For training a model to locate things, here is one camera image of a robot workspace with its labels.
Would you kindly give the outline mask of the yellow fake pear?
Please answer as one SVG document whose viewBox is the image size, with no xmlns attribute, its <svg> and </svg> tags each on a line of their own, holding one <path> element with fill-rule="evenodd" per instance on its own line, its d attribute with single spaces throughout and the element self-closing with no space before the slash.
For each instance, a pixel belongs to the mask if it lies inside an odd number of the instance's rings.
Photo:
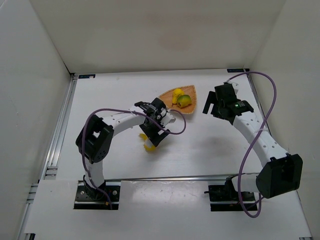
<svg viewBox="0 0 320 240">
<path fill-rule="evenodd" d="M 156 147 L 144 133 L 140 133 L 139 137 L 143 140 L 143 147 L 147 152 L 152 152 L 156 149 Z"/>
</svg>

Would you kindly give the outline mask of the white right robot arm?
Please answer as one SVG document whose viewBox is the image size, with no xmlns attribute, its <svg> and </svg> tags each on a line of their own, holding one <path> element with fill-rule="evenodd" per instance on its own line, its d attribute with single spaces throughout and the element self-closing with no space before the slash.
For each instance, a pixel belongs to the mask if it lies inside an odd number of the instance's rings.
<svg viewBox="0 0 320 240">
<path fill-rule="evenodd" d="M 261 127 L 253 107 L 236 96 L 233 84 L 224 83 L 208 93 L 203 113 L 226 120 L 247 140 L 257 155 L 260 173 L 244 173 L 226 179 L 231 192 L 260 193 L 270 199 L 300 187 L 303 160 L 298 154 L 289 154 Z"/>
</svg>

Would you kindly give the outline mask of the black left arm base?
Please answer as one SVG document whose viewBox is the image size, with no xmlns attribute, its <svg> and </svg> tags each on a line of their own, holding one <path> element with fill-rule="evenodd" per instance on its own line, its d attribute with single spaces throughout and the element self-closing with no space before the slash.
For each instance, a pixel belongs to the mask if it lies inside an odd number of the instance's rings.
<svg viewBox="0 0 320 240">
<path fill-rule="evenodd" d="M 111 205 L 107 196 L 96 190 L 88 188 L 83 181 L 77 184 L 77 190 L 74 198 L 73 208 L 75 210 L 113 210 L 119 209 L 121 183 L 116 181 L 107 181 L 104 192 L 110 198 Z"/>
</svg>

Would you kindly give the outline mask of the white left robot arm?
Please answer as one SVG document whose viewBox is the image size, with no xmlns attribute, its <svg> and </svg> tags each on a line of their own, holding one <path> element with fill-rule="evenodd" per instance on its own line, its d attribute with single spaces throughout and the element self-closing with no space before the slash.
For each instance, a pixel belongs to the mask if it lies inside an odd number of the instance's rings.
<svg viewBox="0 0 320 240">
<path fill-rule="evenodd" d="M 156 147 L 169 132 L 168 129 L 162 132 L 160 128 L 165 129 L 175 120 L 159 98 L 155 98 L 151 103 L 137 102 L 125 112 L 106 118 L 93 114 L 75 141 L 79 153 L 84 154 L 83 181 L 87 190 L 100 194 L 105 189 L 102 161 L 109 152 L 113 137 L 129 128 L 139 126 L 147 137 L 146 146 Z"/>
</svg>

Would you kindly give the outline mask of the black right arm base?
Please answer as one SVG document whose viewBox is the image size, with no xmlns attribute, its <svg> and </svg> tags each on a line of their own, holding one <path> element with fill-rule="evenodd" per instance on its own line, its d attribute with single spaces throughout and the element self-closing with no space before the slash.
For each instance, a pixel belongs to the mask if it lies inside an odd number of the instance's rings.
<svg viewBox="0 0 320 240">
<path fill-rule="evenodd" d="M 232 183 L 232 178 L 227 177 L 224 183 L 210 184 L 204 191 L 209 196 L 211 212 L 242 212 L 238 192 Z M 253 192 L 242 192 L 241 198 L 249 212 L 258 210 L 258 200 Z"/>
</svg>

